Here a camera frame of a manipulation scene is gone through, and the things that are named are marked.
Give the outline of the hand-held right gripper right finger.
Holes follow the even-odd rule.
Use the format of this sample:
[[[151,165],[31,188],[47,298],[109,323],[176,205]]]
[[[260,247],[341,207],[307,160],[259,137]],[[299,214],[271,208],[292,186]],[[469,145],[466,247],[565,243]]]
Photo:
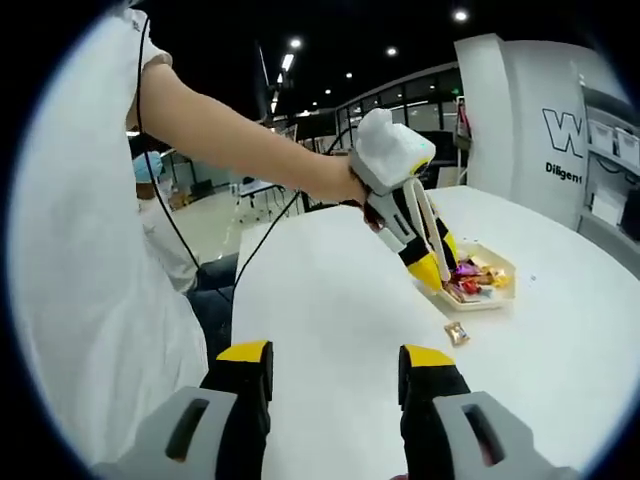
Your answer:
[[[494,397],[471,391],[439,350],[399,350],[398,402],[408,479],[578,479],[534,446],[532,430]]]

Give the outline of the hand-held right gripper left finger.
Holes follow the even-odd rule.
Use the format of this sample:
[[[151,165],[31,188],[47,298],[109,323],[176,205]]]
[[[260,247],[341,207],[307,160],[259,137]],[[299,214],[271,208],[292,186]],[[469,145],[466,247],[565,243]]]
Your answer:
[[[118,460],[97,479],[259,479],[270,432],[273,343],[220,353],[202,387],[184,387],[140,424]]]

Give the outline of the person's left hand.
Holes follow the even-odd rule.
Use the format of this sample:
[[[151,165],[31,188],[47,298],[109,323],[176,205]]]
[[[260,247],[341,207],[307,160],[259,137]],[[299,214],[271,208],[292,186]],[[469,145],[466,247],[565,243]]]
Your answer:
[[[385,222],[380,214],[368,203],[370,190],[352,168],[349,168],[348,172],[349,180],[345,187],[346,198],[344,203],[358,207],[363,213],[364,222],[370,229],[375,233],[380,232],[385,226]]]

